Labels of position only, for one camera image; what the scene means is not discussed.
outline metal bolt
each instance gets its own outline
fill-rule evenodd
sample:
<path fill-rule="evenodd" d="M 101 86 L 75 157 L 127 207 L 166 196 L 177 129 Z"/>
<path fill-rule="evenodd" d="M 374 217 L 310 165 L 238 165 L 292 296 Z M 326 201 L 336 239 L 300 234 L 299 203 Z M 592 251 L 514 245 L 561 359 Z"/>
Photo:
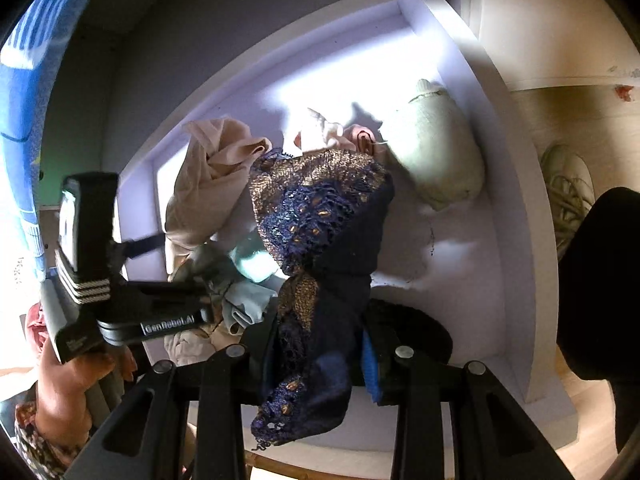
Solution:
<path fill-rule="evenodd" d="M 156 374 L 165 374 L 167 372 L 170 372 L 173 367 L 174 364 L 169 361 L 169 359 L 162 359 L 161 361 L 158 361 L 156 364 L 154 364 L 154 372 Z"/>
<path fill-rule="evenodd" d="M 411 359 L 414 356 L 414 349 L 410 346 L 399 346 L 396 348 L 396 355 L 401 359 Z"/>
<path fill-rule="evenodd" d="M 471 361 L 466 368 L 473 375 L 483 375 L 486 372 L 486 366 L 484 366 L 484 363 L 481 363 L 480 361 Z"/>
<path fill-rule="evenodd" d="M 242 345 L 230 345 L 225 351 L 229 357 L 242 357 L 246 349 Z"/>

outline beige sneaker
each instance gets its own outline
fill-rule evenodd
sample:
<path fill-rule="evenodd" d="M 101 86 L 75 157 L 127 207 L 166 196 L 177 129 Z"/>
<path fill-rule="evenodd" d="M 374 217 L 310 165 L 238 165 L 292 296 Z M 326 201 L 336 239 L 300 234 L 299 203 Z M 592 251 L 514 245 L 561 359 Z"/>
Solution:
<path fill-rule="evenodd" d="M 551 205 L 560 260 L 595 202 L 593 182 L 584 160 L 564 144 L 549 147 L 540 160 L 540 166 Z"/>

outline patterned sleeve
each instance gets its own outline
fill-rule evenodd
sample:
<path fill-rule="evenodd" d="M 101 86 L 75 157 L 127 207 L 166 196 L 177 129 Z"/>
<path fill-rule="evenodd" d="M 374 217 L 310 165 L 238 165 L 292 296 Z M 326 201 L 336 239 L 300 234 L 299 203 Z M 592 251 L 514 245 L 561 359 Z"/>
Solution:
<path fill-rule="evenodd" d="M 35 425 L 36 403 L 15 407 L 15 436 L 18 453 L 38 480 L 62 480 L 80 448 L 67 449 L 47 442 Z"/>

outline blue striped cloth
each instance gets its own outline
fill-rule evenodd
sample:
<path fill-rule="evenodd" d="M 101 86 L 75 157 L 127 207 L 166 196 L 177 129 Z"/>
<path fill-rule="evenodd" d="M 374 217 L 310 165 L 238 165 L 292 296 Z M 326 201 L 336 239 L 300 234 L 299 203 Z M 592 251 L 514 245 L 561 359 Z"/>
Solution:
<path fill-rule="evenodd" d="M 0 236 L 18 240 L 44 279 L 36 199 L 47 104 L 62 56 L 88 0 L 35 0 L 0 49 Z"/>

